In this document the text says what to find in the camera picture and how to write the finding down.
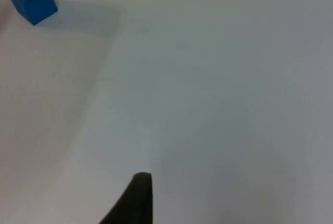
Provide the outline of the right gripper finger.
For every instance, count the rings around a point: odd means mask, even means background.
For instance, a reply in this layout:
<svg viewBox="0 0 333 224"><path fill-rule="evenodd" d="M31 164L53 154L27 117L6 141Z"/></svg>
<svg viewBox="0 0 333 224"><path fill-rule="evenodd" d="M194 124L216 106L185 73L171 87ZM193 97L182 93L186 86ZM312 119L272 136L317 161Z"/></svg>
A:
<svg viewBox="0 0 333 224"><path fill-rule="evenodd" d="M147 172L133 175L127 188L100 224L152 224L152 176Z"/></svg>

